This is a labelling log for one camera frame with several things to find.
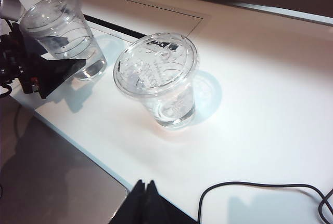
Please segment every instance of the cup lid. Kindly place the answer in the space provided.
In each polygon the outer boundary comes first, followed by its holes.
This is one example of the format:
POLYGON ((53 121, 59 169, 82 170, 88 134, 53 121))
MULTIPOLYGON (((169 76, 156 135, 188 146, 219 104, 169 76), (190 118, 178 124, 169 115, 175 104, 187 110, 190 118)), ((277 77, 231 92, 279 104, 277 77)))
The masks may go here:
POLYGON ((34 37, 52 35, 72 21, 78 8, 79 0, 41 0, 22 16, 20 29, 34 37))
POLYGON ((123 51, 114 65, 113 78, 127 95, 153 97, 189 79, 197 64, 197 50, 188 38, 156 33, 123 51))

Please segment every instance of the black cable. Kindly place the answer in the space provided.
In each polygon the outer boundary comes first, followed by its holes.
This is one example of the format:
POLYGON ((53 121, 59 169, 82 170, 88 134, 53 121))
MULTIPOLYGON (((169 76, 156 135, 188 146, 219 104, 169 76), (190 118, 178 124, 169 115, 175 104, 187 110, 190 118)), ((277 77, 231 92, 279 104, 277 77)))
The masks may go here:
POLYGON ((323 214, 323 206, 324 203, 327 205, 327 200, 331 197, 331 195, 333 194, 333 189, 325 196, 325 198, 320 202, 319 207, 318 207, 318 212, 319 214, 322 213, 323 214))
POLYGON ((5 93, 2 93, 0 94, 0 98, 4 98, 4 97, 7 97, 11 91, 12 91, 12 88, 10 85, 6 85, 6 84, 0 84, 1 87, 5 88, 5 89, 8 89, 8 91, 6 91, 5 93))
POLYGON ((5 19, 5 21, 7 22, 7 24, 8 24, 8 26, 9 26, 10 30, 13 31, 12 25, 11 25, 11 23, 9 22, 9 20, 5 19))
POLYGON ((216 188, 222 187, 222 186, 227 186, 227 185, 245 185, 245 186, 261 187, 261 188, 309 188, 309 189, 312 189, 312 190, 316 191, 322 198, 322 201, 320 202, 319 207, 318 207, 318 212, 319 212, 321 219, 323 220, 324 223, 331 224, 323 215, 322 208, 323 208, 323 205, 326 204, 328 209, 330 210, 330 212, 333 215, 333 208, 327 201, 330 198, 330 196, 333 194, 333 189, 326 196, 324 196, 324 194, 318 188, 316 188, 312 185, 307 185, 307 184, 262 184, 262 183, 253 183, 253 182, 243 182, 243 181, 223 182, 223 183, 219 183, 219 184, 216 184, 216 185, 213 185, 213 186, 207 188, 200 197, 197 224, 200 224, 200 221, 201 221, 202 202, 203 202, 204 196, 213 189, 216 189, 216 188))

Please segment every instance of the black object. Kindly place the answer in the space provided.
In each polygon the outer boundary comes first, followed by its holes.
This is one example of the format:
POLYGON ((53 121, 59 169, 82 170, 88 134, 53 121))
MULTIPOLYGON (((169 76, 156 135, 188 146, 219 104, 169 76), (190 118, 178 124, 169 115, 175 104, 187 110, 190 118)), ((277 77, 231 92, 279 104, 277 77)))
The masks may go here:
POLYGON ((322 201, 320 202, 320 204, 318 206, 318 212, 319 212, 319 215, 320 215, 321 219, 323 220, 324 223, 331 224, 325 218, 325 216, 323 215, 323 205, 326 204, 326 206, 328 207, 329 211, 333 215, 333 208, 332 208, 332 206, 328 202, 328 199, 333 194, 333 189, 327 195, 324 195, 318 188, 316 188, 316 187, 314 187, 312 185, 308 185, 308 184, 262 184, 262 183, 253 183, 253 182, 244 182, 244 181, 223 182, 223 183, 218 183, 216 185, 213 185, 213 186, 207 188, 202 193, 202 195, 200 197, 199 208, 198 208, 199 210, 198 210, 197 224, 200 224, 200 221, 201 221, 202 203, 203 203, 204 196, 209 191, 211 191, 213 189, 216 189, 216 188, 222 187, 222 186, 227 186, 227 185, 243 185, 243 186, 252 186, 252 187, 260 187, 260 188, 309 188, 309 189, 312 189, 312 190, 316 191, 319 194, 319 196, 322 198, 322 201))
POLYGON ((143 34, 143 33, 139 33, 139 32, 133 31, 131 29, 124 28, 124 27, 121 27, 119 25, 116 25, 116 24, 113 24, 113 23, 110 23, 110 22, 107 22, 107 21, 104 21, 104 20, 101 20, 101 19, 97 19, 97 18, 89 16, 89 15, 84 15, 84 18, 87 21, 90 21, 90 22, 98 24, 98 25, 102 25, 106 28, 115 30, 115 31, 120 32, 120 33, 124 33, 124 34, 132 36, 134 38, 142 38, 142 37, 145 36, 145 34, 143 34))
POLYGON ((196 221, 139 180, 109 224, 195 224, 196 221))
POLYGON ((0 86, 7 88, 8 92, 0 98, 11 93, 9 84, 18 78, 24 93, 39 92, 45 99, 52 91, 66 79, 86 65, 85 59, 46 60, 40 55, 46 50, 35 40, 23 38, 19 24, 13 23, 12 32, 0 36, 0 86))

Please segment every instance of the water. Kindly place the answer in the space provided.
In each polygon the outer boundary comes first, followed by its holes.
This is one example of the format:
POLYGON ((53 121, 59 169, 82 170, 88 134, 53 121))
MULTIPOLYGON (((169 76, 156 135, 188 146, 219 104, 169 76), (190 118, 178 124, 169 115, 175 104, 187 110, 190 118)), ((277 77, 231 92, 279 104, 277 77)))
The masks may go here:
POLYGON ((163 126, 179 127, 189 122, 195 112, 193 88, 190 83, 160 97, 142 100, 156 121, 163 126))
POLYGON ((80 80, 91 80, 106 68, 101 49, 86 22, 80 18, 75 18, 56 36, 44 37, 40 42, 55 59, 85 59, 86 66, 74 75, 80 80))

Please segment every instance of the clear plastic cup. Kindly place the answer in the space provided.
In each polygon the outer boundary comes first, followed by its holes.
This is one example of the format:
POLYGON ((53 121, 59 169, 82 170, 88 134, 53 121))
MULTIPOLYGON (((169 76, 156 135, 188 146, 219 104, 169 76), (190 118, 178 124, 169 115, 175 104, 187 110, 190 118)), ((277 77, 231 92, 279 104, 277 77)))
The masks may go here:
POLYGON ((194 117, 193 75, 197 50, 186 37, 157 33, 134 42, 113 70, 119 90, 138 99, 165 127, 178 128, 194 117))
POLYGON ((86 66, 74 75, 78 79, 90 80, 106 68, 79 0, 42 0, 23 15, 20 29, 38 40, 54 59, 86 59, 86 66))

